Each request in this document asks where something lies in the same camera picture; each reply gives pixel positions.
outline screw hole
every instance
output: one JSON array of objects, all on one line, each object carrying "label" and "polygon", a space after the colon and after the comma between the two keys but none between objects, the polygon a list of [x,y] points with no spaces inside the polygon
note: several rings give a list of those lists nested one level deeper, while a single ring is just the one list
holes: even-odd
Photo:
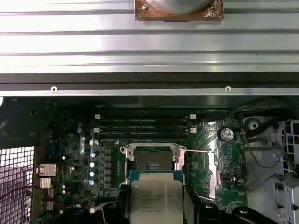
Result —
[{"label": "screw hole", "polygon": [[225,87],[225,90],[226,90],[227,92],[231,92],[231,91],[232,91],[232,87],[227,86],[227,87]]},{"label": "screw hole", "polygon": [[51,92],[57,92],[57,87],[56,86],[52,86],[51,87]]}]

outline circuit board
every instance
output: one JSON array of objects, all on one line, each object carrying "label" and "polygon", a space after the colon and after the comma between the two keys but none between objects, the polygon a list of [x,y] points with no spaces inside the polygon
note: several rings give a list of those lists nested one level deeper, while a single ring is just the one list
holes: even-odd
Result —
[{"label": "circuit board", "polygon": [[[200,110],[198,114],[207,116],[219,115],[225,111]],[[244,140],[241,133],[236,132],[232,141],[223,142],[217,138],[219,127],[233,129],[243,126],[242,119],[228,117],[217,122],[202,122],[197,126],[197,136],[188,142],[188,147],[196,150],[214,151],[214,162],[221,177],[232,177],[231,181],[217,183],[214,204],[226,212],[233,208],[247,206],[247,195],[244,193],[246,175]],[[188,152],[185,155],[185,176],[198,195],[209,198],[211,194],[209,170],[210,160],[207,154]]]},{"label": "circuit board", "polygon": [[[61,110],[52,124],[53,137],[47,146],[49,162],[57,162],[59,174],[53,178],[57,203],[70,208],[90,209],[100,203],[114,201],[120,184],[125,182],[125,154],[121,146],[132,143],[176,143],[188,149],[214,150],[214,162],[220,175],[233,176],[231,183],[218,183],[213,203],[230,212],[234,207],[246,206],[247,196],[242,193],[245,168],[244,142],[239,133],[230,142],[217,139],[222,126],[240,128],[242,118],[228,117],[219,122],[203,123],[189,119],[189,115],[209,116],[223,110],[197,109],[108,109]],[[172,157],[168,147],[138,147],[130,170],[142,170],[147,152],[159,153],[160,158]],[[211,171],[210,155],[185,152],[183,171],[185,182],[197,194],[209,197]],[[155,162],[150,168],[160,169]],[[171,164],[164,169],[174,169]],[[68,192],[62,193],[66,185]]]}]

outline red wire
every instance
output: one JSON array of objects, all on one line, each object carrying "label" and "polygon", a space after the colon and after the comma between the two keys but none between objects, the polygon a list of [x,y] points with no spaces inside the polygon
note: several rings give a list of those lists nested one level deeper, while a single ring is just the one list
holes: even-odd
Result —
[{"label": "red wire", "polygon": [[246,136],[246,133],[244,131],[244,128],[241,128],[242,132],[243,132],[243,135]]},{"label": "red wire", "polygon": [[16,189],[14,189],[14,190],[11,190],[11,191],[7,192],[6,194],[2,195],[2,196],[0,197],[0,201],[1,201],[4,197],[6,197],[7,195],[9,195],[9,194],[11,194],[11,193],[13,193],[13,192],[15,192],[15,191],[17,191],[17,190],[26,189],[26,188],[38,188],[38,189],[42,190],[43,194],[44,194],[50,201],[52,201],[57,207],[59,207],[59,208],[63,208],[63,206],[60,205],[60,204],[57,204],[57,203],[55,202],[55,200],[54,200],[53,198],[51,198],[50,195],[49,195],[44,189],[42,189],[41,187],[38,187],[38,186],[34,186],[34,185],[33,185],[33,186],[23,186],[23,187],[19,187],[19,188],[16,188]]}]

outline cable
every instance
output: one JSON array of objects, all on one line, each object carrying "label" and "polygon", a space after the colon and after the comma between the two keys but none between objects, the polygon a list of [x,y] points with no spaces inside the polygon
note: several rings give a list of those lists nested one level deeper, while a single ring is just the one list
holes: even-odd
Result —
[{"label": "cable", "polygon": [[214,121],[222,120],[226,117],[235,115],[235,114],[237,114],[238,112],[241,112],[244,109],[255,106],[255,105],[257,105],[261,102],[270,102],[270,100],[276,100],[276,99],[273,98],[273,97],[258,98],[258,99],[252,100],[250,102],[247,102],[247,103],[245,103],[241,106],[235,107],[234,109],[229,110],[229,111],[227,111],[226,113],[224,113],[222,115],[218,115],[218,116],[215,116],[215,117],[202,118],[201,121],[203,121],[203,122],[214,122]]},{"label": "cable", "polygon": [[283,141],[282,141],[282,145],[279,149],[279,157],[277,158],[277,160],[271,165],[271,166],[264,166],[262,164],[259,163],[259,161],[257,160],[257,158],[254,156],[252,150],[251,150],[251,147],[249,145],[249,142],[247,140],[247,137],[246,137],[246,133],[244,131],[244,129],[242,128],[242,132],[243,132],[243,136],[244,136],[244,140],[245,140],[245,143],[246,143],[246,146],[247,146],[247,149],[250,153],[250,155],[252,156],[252,158],[254,159],[254,161],[257,163],[258,166],[262,167],[262,168],[273,168],[275,167],[278,163],[279,163],[279,160],[282,156],[282,152],[285,148],[285,143],[286,143],[286,133],[287,133],[287,125],[285,125],[285,128],[284,128],[284,137],[283,137]]},{"label": "cable", "polygon": [[127,147],[127,146],[122,146],[122,145],[116,145],[116,144],[110,143],[108,141],[100,141],[99,144],[107,144],[107,145],[110,145],[113,147]]},{"label": "cable", "polygon": [[285,121],[288,119],[292,119],[294,118],[292,115],[287,114],[284,115],[282,117],[278,117],[278,118],[272,118],[271,120],[267,121],[266,123],[260,125],[258,128],[251,130],[251,131],[246,131],[246,137],[247,139],[253,138],[261,133],[263,133],[264,131],[266,131],[269,127],[273,126],[275,123],[278,123],[280,121]]},{"label": "cable", "polygon": [[53,198],[51,198],[50,195],[49,195],[44,189],[42,189],[41,187],[38,187],[38,186],[34,186],[34,185],[33,185],[33,186],[23,186],[23,187],[19,187],[19,188],[16,188],[16,189],[14,189],[14,190],[11,190],[11,191],[5,193],[4,195],[2,195],[2,196],[0,197],[0,201],[2,201],[2,199],[3,199],[4,197],[6,197],[7,195],[9,195],[9,194],[11,194],[11,193],[13,193],[13,192],[15,192],[15,191],[17,191],[17,190],[26,189],[26,188],[37,188],[37,189],[42,190],[43,194],[44,194],[50,201],[52,201],[57,207],[59,207],[59,208],[63,208],[63,206],[60,205],[60,204],[58,204],[58,203],[56,203],[55,200],[54,200]]},{"label": "cable", "polygon": [[245,193],[252,193],[256,190],[259,190],[262,186],[264,186],[266,184],[266,182],[268,182],[269,180],[273,179],[273,178],[279,178],[279,179],[282,179],[284,180],[284,176],[282,175],[277,175],[277,174],[274,174],[272,176],[269,176],[268,178],[266,178],[263,182],[261,182],[258,186],[256,186],[255,188],[251,189],[251,190],[246,190]]},{"label": "cable", "polygon": [[[254,143],[254,142],[261,142],[264,144],[268,144],[268,140],[266,139],[261,139],[261,138],[256,138],[256,139],[247,139],[248,143]],[[276,144],[275,142],[272,142],[272,145],[274,147],[279,148],[280,146],[278,144]],[[296,174],[298,173],[296,164],[294,162],[291,161],[289,154],[287,152],[285,152],[284,150],[282,151],[282,157],[284,158],[286,164],[288,165],[288,167],[290,168],[290,170],[294,171]]]},{"label": "cable", "polygon": [[94,106],[97,107],[97,108],[102,108],[102,107],[105,107],[106,105],[105,104],[101,104],[101,105],[94,104]]},{"label": "cable", "polygon": [[243,118],[254,117],[254,116],[266,116],[266,117],[281,117],[284,114],[290,114],[291,117],[297,119],[292,109],[279,109],[266,107],[263,109],[256,110],[245,110],[239,113],[239,116]]},{"label": "cable", "polygon": [[[264,97],[264,98],[258,98],[258,99],[252,100],[252,101],[247,102],[247,103],[245,103],[241,106],[235,107],[234,109],[231,109],[231,110],[227,111],[226,113],[223,113],[222,115],[202,118],[201,121],[202,122],[215,122],[215,121],[218,121],[218,120],[222,120],[226,117],[235,115],[235,114],[241,112],[242,110],[250,108],[252,106],[255,106],[259,103],[262,103],[262,102],[271,103],[271,102],[275,102],[275,101],[276,102],[277,101],[284,102],[284,103],[287,103],[288,105],[290,105],[292,107],[293,112],[295,113],[295,115],[297,117],[296,119],[298,119],[297,114],[299,114],[299,112],[298,112],[299,110],[297,109],[297,105],[295,105],[290,100],[288,100],[284,97]],[[266,107],[265,109],[258,109],[257,112],[260,113],[260,112],[263,112],[263,111],[268,110],[268,109],[269,109],[269,107]]]}]

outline copper heatsink base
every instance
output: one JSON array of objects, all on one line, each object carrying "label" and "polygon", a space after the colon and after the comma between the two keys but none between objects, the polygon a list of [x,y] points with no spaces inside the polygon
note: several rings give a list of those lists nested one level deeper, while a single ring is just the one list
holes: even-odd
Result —
[{"label": "copper heatsink base", "polygon": [[137,21],[206,21],[224,17],[223,0],[214,0],[205,9],[191,14],[170,14],[159,12],[146,0],[135,0],[135,19]]}]

